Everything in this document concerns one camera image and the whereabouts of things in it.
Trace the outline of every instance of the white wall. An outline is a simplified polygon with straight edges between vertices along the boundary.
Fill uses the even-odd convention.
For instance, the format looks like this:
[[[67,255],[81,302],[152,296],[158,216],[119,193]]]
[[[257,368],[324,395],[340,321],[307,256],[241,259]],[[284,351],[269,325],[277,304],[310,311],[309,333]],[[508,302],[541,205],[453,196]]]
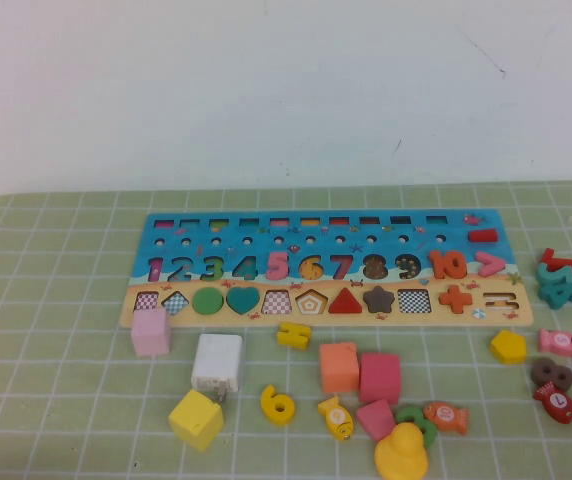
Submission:
[[[572,1],[0,0],[0,193],[564,178]]]

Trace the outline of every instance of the checkered pattern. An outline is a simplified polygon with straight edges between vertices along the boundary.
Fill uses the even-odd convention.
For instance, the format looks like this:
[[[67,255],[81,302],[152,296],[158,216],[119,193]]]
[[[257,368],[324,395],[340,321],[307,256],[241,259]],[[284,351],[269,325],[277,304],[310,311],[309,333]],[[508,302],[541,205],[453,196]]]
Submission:
[[[149,308],[157,307],[157,297],[159,297],[157,292],[138,293],[135,310],[148,310]]]
[[[399,309],[402,313],[430,313],[427,290],[399,290]]]
[[[162,302],[162,307],[166,309],[169,315],[177,315],[186,305],[188,305],[188,300],[179,292],[173,292],[170,297]]]
[[[286,290],[276,292],[266,292],[262,313],[265,315],[292,313],[290,298]]]

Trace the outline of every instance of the orange fish toy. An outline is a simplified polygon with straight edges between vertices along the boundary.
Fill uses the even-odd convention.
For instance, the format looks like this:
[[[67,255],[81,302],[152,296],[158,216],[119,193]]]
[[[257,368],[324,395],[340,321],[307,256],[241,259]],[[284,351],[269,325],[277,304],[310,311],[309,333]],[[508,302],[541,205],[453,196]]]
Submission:
[[[437,425],[441,432],[457,430],[460,435],[468,431],[468,409],[457,409],[446,402],[433,402],[424,408],[424,416]]]

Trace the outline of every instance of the pink number 5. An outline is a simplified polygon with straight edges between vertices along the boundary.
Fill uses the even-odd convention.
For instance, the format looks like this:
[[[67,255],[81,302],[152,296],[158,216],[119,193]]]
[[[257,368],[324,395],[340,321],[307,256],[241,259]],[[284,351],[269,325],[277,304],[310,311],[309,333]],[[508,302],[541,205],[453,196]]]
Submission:
[[[281,280],[288,276],[288,254],[286,252],[272,252],[268,256],[268,280]]]

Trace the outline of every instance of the green checkered tablecloth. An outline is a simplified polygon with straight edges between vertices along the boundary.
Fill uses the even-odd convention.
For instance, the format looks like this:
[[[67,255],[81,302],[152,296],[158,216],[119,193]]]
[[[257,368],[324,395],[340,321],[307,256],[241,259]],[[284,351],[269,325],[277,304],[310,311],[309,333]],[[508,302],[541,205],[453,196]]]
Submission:
[[[545,247],[572,256],[572,182],[0,197],[0,479],[378,478],[364,431],[340,444],[317,413],[317,350],[328,341],[399,354],[401,404],[469,408],[468,435],[439,435],[427,478],[572,478],[572,424],[531,400],[528,364],[491,356],[497,329],[319,328],[308,351],[275,348],[274,329],[217,330],[245,339],[242,388],[199,454],[173,436],[167,415],[190,388],[201,330],[174,331],[172,353],[150,360],[135,357],[118,327],[151,211],[478,206],[501,212],[535,312],[518,332],[536,357],[539,328],[572,331],[572,305],[551,311],[533,276]],[[269,383],[297,403],[286,429],[261,413]],[[354,412],[357,397],[342,403]]]

